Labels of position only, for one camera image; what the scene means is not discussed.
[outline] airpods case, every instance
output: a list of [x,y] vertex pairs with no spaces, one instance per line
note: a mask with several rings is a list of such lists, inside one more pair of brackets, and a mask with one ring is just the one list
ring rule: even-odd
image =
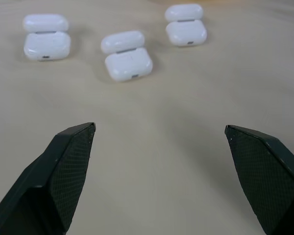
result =
[[207,30],[200,19],[203,10],[198,4],[181,4],[169,7],[165,17],[169,40],[178,47],[195,46],[207,39]]
[[29,33],[24,53],[30,60],[60,60],[70,53],[71,38],[65,32],[68,21],[57,14],[36,14],[24,18],[24,29]]
[[152,60],[143,47],[145,37],[139,31],[129,31],[105,37],[102,52],[110,76],[117,82],[145,76],[152,71]]

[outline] white plastic case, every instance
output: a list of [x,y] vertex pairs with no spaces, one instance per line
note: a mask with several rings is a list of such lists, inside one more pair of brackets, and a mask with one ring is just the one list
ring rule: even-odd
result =
[[173,5],[165,13],[168,22],[200,20],[202,16],[203,10],[198,4]]
[[68,21],[57,14],[28,15],[24,29],[29,32],[24,53],[30,60],[60,60],[70,54],[71,38],[65,33]]
[[200,45],[207,39],[207,30],[199,20],[171,22],[166,31],[171,43],[178,47]]
[[152,71],[152,60],[142,46],[145,38],[139,31],[129,31],[105,37],[101,42],[104,53],[110,54],[105,64],[117,82],[145,76]]

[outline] charging case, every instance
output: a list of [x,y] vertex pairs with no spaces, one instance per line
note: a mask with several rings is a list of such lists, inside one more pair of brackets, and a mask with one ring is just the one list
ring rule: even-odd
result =
[[198,4],[181,4],[169,7],[165,17],[166,32],[171,43],[178,47],[195,46],[207,39],[207,30],[200,21],[203,10]]
[[24,53],[30,60],[60,60],[70,54],[71,38],[65,32],[68,21],[57,14],[28,15],[24,29],[29,33],[24,44]]
[[139,31],[113,34],[102,40],[102,52],[110,54],[105,64],[115,81],[123,82],[151,73],[152,60],[144,44],[145,37]]

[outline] white earbuds case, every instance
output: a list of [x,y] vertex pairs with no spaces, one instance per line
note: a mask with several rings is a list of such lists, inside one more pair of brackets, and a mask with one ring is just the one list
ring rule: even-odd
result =
[[139,31],[113,34],[102,40],[102,52],[110,54],[105,64],[115,81],[123,82],[151,73],[152,60],[144,44],[145,37]]
[[203,10],[198,4],[181,4],[169,7],[165,17],[169,40],[178,47],[195,46],[207,39],[207,30],[200,19]]
[[57,14],[36,14],[24,18],[24,29],[29,32],[24,53],[30,60],[60,60],[70,53],[71,38],[65,32],[68,21]]

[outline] tabletop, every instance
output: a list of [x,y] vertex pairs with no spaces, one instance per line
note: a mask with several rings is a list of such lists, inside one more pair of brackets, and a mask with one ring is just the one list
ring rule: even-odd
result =
[[[165,32],[178,2],[0,0],[0,200],[56,133],[95,122],[69,235],[264,234],[224,129],[265,132],[294,153],[294,0],[200,1],[208,39],[187,48]],[[69,20],[67,59],[26,59],[33,13]],[[144,33],[154,68],[115,83],[100,42],[127,30]]]

